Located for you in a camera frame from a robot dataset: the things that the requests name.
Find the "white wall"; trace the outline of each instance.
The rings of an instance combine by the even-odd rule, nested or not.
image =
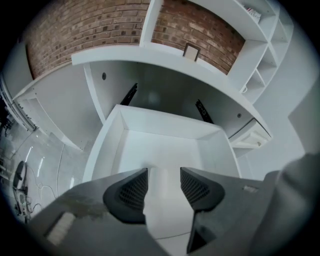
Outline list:
[[[139,86],[138,64],[130,61],[97,61],[90,63],[90,67],[95,93],[105,120],[135,83]],[[103,73],[106,74],[105,80],[102,79]]]
[[[289,115],[306,153],[320,151],[320,76],[303,101]]]
[[[242,156],[240,169],[249,165],[252,173],[252,177],[247,178],[263,180],[268,172],[281,170],[305,154],[288,116],[315,84],[319,71],[317,52],[299,25],[295,24],[292,41],[279,70],[254,104],[273,133],[273,140]]]
[[[233,99],[186,74],[151,64],[139,64],[141,83],[130,106],[162,111],[203,120],[196,102],[201,100],[213,122],[228,137],[234,135],[253,117]]]
[[[64,66],[34,85],[43,110],[79,148],[95,140],[102,124],[89,93],[82,65]]]

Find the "white shelf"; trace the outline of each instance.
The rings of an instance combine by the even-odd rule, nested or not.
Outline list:
[[[252,77],[246,84],[246,87],[247,91],[243,93],[243,95],[253,104],[265,89],[264,81],[257,69],[254,71]]]
[[[73,65],[97,61],[129,61],[152,64],[178,71],[198,79],[224,93],[258,120],[269,134],[271,133],[261,115],[254,106],[234,88],[227,76],[221,76],[220,71],[213,72],[181,56],[136,45],[111,45],[77,52],[71,56],[71,59]]]
[[[246,40],[267,42],[267,37],[261,26],[237,0],[190,0],[214,14],[221,17],[230,24]]]
[[[277,22],[274,34],[271,39],[271,45],[278,59],[278,64],[282,62],[289,47],[293,28],[291,25],[283,26],[280,19]]]
[[[269,4],[269,2],[266,0],[235,0],[235,1],[239,2],[241,5],[245,6],[246,8],[254,9],[255,11],[261,14],[261,17],[258,23],[253,18],[252,18],[252,21],[257,23],[257,25],[262,30],[265,38],[269,40],[273,32],[274,24],[277,21],[277,13],[273,8],[275,6],[272,7]]]
[[[241,91],[263,58],[268,44],[260,41],[245,41],[238,58],[234,62],[227,77],[233,86]]]
[[[265,54],[257,67],[264,84],[267,86],[277,70],[277,61],[272,54],[270,47],[265,51]]]
[[[234,152],[219,126],[116,105],[96,138],[82,181],[150,167],[179,174],[183,166],[239,177]]]

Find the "white drawer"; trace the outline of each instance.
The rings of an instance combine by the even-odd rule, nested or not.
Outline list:
[[[266,130],[253,119],[229,140],[233,148],[258,149],[270,141],[271,137]]]

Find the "gray surface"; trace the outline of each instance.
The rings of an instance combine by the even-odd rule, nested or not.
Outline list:
[[[253,206],[253,200],[258,193],[251,193],[243,188],[245,186],[260,188],[262,185],[262,181],[258,180],[228,177],[194,168],[188,169],[221,184],[224,188],[224,198],[214,210],[196,215],[198,223],[209,228],[217,238],[226,233]]]
[[[61,254],[88,255],[148,255],[166,256],[153,240],[145,225],[124,224],[113,217],[103,203],[103,193],[113,183],[138,170],[119,173],[107,178],[75,186],[45,208],[30,223],[29,229],[37,235],[47,250],[52,245],[44,239],[50,226],[63,212],[77,216],[67,236],[57,247]]]
[[[11,50],[4,66],[3,78],[14,98],[33,78],[29,69],[25,43],[17,43]]]
[[[306,153],[320,150],[320,76],[311,90],[291,112],[289,120],[299,136]]]
[[[250,209],[245,211],[241,218],[235,221],[231,228],[222,236],[193,252],[191,255],[212,255],[213,252],[217,256],[248,255],[251,240],[271,200],[277,175],[278,172],[276,171],[268,173],[255,198],[252,199]]]

